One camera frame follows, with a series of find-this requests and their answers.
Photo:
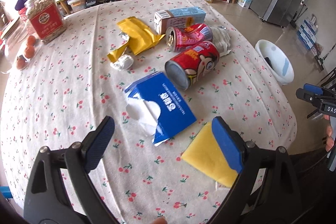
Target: cartoon eye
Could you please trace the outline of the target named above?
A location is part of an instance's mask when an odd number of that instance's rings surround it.
[[[206,68],[207,68],[207,69],[211,69],[211,68],[212,68],[212,65],[213,65],[213,62],[210,61],[210,62],[207,63]]]

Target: crumpled yellow wrapper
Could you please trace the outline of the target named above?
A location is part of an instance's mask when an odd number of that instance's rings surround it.
[[[232,187],[238,173],[229,167],[212,133],[211,122],[204,125],[181,158],[226,187]]]
[[[134,55],[139,54],[151,47],[154,47],[165,36],[154,34],[152,30],[136,17],[128,17],[117,23],[122,32],[129,36],[127,43],[120,48],[110,52],[107,57],[114,63],[123,54],[126,47],[129,47]]]

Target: tablecloth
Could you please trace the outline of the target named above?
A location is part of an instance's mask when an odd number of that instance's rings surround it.
[[[136,16],[151,28],[157,10],[198,6],[205,23],[225,26],[231,53],[214,71],[181,92],[197,122],[158,147],[126,112],[125,86],[176,55],[164,42],[135,57],[127,71],[110,67],[107,53],[123,40],[116,23]],[[66,18],[68,29],[45,45],[26,69],[11,72],[1,114],[1,151],[15,201],[23,207],[39,148],[81,141],[106,115],[116,122],[103,159],[90,178],[120,223],[206,223],[228,189],[180,156],[202,126],[222,116],[242,138],[259,147],[288,147],[296,134],[293,111],[251,44],[204,0],[125,0],[82,10]],[[82,212],[66,170],[62,172],[75,210]],[[256,181],[260,185],[262,173]]]

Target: orange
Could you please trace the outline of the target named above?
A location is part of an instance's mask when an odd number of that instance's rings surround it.
[[[26,66],[26,60],[21,55],[16,59],[16,68],[17,69],[23,69]]]
[[[27,43],[26,43],[26,45],[27,45],[27,46],[34,46],[35,42],[36,42],[36,38],[35,38],[35,36],[30,35],[30,36],[27,38]]]
[[[33,46],[27,46],[24,51],[25,57],[26,58],[32,58],[35,54],[35,49]]]

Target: jar of oats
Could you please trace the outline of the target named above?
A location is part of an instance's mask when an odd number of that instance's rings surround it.
[[[48,44],[67,29],[55,0],[27,0],[25,6],[27,20],[43,44]]]

